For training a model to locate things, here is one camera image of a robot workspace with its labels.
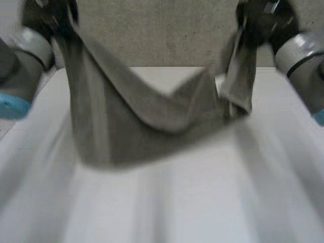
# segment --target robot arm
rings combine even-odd
[[[43,72],[54,65],[55,34],[69,37],[68,10],[78,19],[74,0],[26,0],[21,28],[0,38],[0,118],[24,118]]]
[[[237,7],[252,48],[270,43],[277,69],[321,126],[324,126],[324,35],[300,31],[288,0],[249,0]]]

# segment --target gray wall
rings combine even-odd
[[[323,0],[292,0],[303,28],[324,27]],[[77,0],[81,28],[129,66],[218,63],[236,30],[238,0]],[[0,1],[0,33],[14,27],[16,0]],[[268,48],[259,65],[273,64]]]

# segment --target white table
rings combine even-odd
[[[166,93],[194,70],[135,69]],[[0,242],[324,241],[323,130],[273,68],[251,117],[194,146],[118,173],[78,160],[61,70],[0,142]]]

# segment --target blue part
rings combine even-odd
[[[317,123],[324,127],[324,110],[320,111],[313,115],[313,118],[317,121]]]
[[[31,105],[27,101],[0,93],[0,118],[8,120],[23,119],[27,116],[27,113]]]

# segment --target cloth fold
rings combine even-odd
[[[69,79],[74,141],[88,165],[123,168],[149,161],[252,111],[256,50],[241,43],[241,31],[224,49],[223,65],[204,68],[169,96],[76,26],[74,31],[74,37],[56,39]],[[224,73],[217,90],[215,77]]]

